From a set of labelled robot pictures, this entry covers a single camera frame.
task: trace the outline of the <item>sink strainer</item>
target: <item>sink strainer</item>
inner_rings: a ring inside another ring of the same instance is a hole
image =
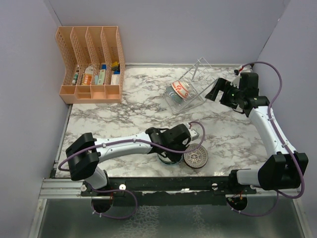
[[[197,146],[198,144],[190,144],[186,151],[195,149]],[[189,167],[200,169],[207,163],[208,153],[204,146],[200,146],[197,150],[184,154],[183,158]]]

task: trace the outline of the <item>organizer compartment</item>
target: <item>organizer compartment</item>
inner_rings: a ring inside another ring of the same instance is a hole
[[[117,26],[59,27],[56,42],[65,63],[59,94],[66,103],[121,103],[125,61]],[[115,61],[120,63],[120,81],[119,85],[110,85],[111,65]],[[91,84],[82,85],[82,76],[91,64]],[[104,85],[95,85],[95,75],[99,75],[102,64],[106,64]],[[77,67],[78,80],[72,85]]]

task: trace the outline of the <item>peach plastic organizer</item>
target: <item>peach plastic organizer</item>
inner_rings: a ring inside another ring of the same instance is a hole
[[[121,103],[125,61],[117,26],[59,27],[56,42],[62,54],[66,73],[59,95],[67,104],[75,103]],[[111,65],[120,63],[120,83],[111,85]],[[101,64],[106,64],[104,85],[95,85]],[[93,65],[91,85],[81,85],[85,69]],[[76,85],[72,80],[79,66]]]

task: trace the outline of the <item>marble tabletop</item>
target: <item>marble tabletop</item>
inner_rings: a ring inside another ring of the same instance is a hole
[[[165,165],[156,154],[129,155],[99,164],[110,177],[223,176],[232,169],[255,169],[266,161],[266,151],[256,128],[245,115],[235,113],[218,101],[207,101],[180,115],[173,115],[162,97],[166,87],[186,72],[184,67],[126,67],[122,104],[74,104],[63,140],[59,163],[65,150],[83,133],[94,138],[137,134],[149,127],[170,127],[193,120],[206,129],[203,146],[209,160],[201,169],[184,162]],[[214,67],[212,76],[233,80],[233,67]],[[193,126],[198,132],[198,125]],[[56,178],[69,172],[56,171]]]

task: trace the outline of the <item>wire dish rack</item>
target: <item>wire dish rack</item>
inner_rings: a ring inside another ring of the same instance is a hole
[[[176,100],[173,97],[176,94],[166,89],[163,97],[174,115],[195,108],[207,100],[205,99],[205,95],[209,92],[207,90],[211,90],[211,86],[216,82],[212,73],[214,73],[212,66],[202,57],[178,79],[180,83],[185,83],[189,87],[186,99],[178,97]]]

